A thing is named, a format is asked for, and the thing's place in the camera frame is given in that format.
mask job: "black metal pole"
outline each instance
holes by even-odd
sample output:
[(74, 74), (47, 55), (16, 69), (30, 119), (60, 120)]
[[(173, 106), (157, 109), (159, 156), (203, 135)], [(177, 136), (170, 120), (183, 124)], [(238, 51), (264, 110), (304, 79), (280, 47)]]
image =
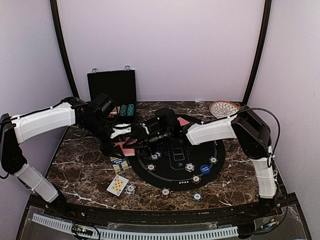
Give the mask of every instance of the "black metal pole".
[(57, 0), (50, 0), (50, 4), (51, 4), (51, 12), (52, 12), (52, 18), (53, 18), (56, 39), (58, 41), (58, 45), (59, 45), (60, 54), (62, 57), (62, 62), (64, 65), (66, 77), (68, 78), (69, 85), (70, 85), (73, 96), (76, 98), (79, 98), (79, 93), (77, 90), (74, 76), (71, 71), (71, 66), (70, 66), (70, 62), (69, 62), (69, 58), (68, 58), (68, 54), (67, 54), (67, 50), (66, 50), (64, 36), (62, 33), (62, 29), (61, 29)]
[(242, 104), (247, 105), (250, 94), (252, 92), (252, 89), (254, 87), (254, 83), (256, 80), (262, 51), (264, 49), (265, 39), (267, 35), (267, 29), (268, 29), (268, 23), (269, 23), (269, 17), (270, 17), (270, 11), (271, 11), (271, 2), (272, 0), (265, 0), (264, 2), (264, 10), (263, 10), (263, 17), (262, 17), (262, 23), (261, 23), (261, 29), (260, 29), (260, 35), (258, 40), (258, 45), (256, 47), (255, 56), (253, 60), (253, 65), (249, 77), (248, 84), (246, 86), (246, 90), (243, 96)]

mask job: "black poker mat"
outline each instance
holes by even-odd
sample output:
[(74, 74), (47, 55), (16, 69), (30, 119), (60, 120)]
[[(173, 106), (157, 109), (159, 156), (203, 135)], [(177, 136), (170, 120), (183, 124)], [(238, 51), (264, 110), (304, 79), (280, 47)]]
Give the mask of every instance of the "black poker mat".
[[(198, 123), (194, 117), (179, 115), (190, 123)], [(154, 123), (154, 119), (145, 124)], [(217, 178), (225, 162), (226, 151), (222, 140), (205, 142), (199, 145), (186, 145), (175, 147), (170, 141), (159, 147), (161, 157), (153, 160), (151, 157), (131, 156), (129, 162), (133, 170), (147, 183), (157, 188), (169, 188), (172, 191), (186, 191), (205, 186)], [(210, 158), (215, 157), (216, 163), (211, 163)], [(186, 164), (192, 163), (194, 171), (188, 172)], [(154, 171), (147, 171), (147, 165), (155, 165)], [(210, 172), (203, 174), (201, 166), (208, 165)], [(195, 184), (193, 176), (199, 176), (200, 182)]]

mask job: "white wall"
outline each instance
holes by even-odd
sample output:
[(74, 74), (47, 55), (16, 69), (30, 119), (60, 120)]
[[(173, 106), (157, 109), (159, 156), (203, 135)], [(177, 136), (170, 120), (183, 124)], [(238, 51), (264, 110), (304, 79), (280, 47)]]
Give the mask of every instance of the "white wall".
[(249, 101), (280, 120), (276, 162), (289, 192), (298, 196), (313, 239), (320, 237), (319, 16), (318, 0), (273, 1)]
[(60, 0), (80, 97), (87, 73), (136, 68), (138, 101), (241, 101), (264, 0)]
[[(0, 115), (46, 108), (71, 95), (56, 41), (50, 1), (0, 3)], [(43, 174), (64, 129), (30, 139), (23, 154)], [(0, 174), (5, 175), (0, 167)], [(29, 192), (12, 176), (0, 179), (0, 239), (14, 240)]]

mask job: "table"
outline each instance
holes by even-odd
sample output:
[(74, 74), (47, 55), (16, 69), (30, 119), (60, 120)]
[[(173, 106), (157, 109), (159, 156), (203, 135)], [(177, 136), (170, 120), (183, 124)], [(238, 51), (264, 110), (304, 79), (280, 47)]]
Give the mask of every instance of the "table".
[[(171, 108), (177, 114), (207, 121), (214, 119), (209, 105), (209, 102), (137, 102), (135, 121), (152, 118), (160, 108)], [(158, 188), (143, 181), (130, 168), (120, 175), (136, 185), (135, 195), (115, 196), (106, 189), (116, 173), (110, 159), (99, 151), (99, 140), (78, 126), (70, 126), (57, 149), (47, 178), (62, 191), (69, 203), (117, 210), (203, 210), (258, 201), (258, 181), (252, 163), (236, 139), (223, 142), (225, 163), (213, 182), (199, 189), (171, 192), (170, 198), (162, 199)], [(203, 195), (201, 202), (192, 200), (195, 192)]]

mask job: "case lid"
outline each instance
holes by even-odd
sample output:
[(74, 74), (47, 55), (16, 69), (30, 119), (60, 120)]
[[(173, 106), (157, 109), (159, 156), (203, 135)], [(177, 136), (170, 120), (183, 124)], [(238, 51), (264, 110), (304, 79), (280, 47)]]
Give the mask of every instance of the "case lid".
[(87, 78), (91, 100), (103, 93), (108, 95), (118, 106), (133, 104), (137, 101), (134, 70), (88, 73)]

